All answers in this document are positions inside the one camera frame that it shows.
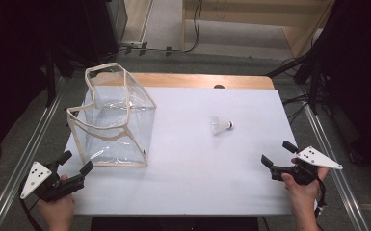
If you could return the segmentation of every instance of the table surface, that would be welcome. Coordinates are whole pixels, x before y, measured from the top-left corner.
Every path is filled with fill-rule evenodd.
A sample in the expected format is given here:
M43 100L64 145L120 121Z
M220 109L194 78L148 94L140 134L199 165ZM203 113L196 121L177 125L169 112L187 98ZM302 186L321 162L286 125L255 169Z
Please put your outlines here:
M148 167L95 167L75 192L75 213L94 216L259 216L290 214L283 184L262 154L291 166L295 143L278 92L259 76L133 73L156 102ZM213 90L223 85L225 90ZM218 136L210 116L235 127ZM59 172L75 175L74 155Z

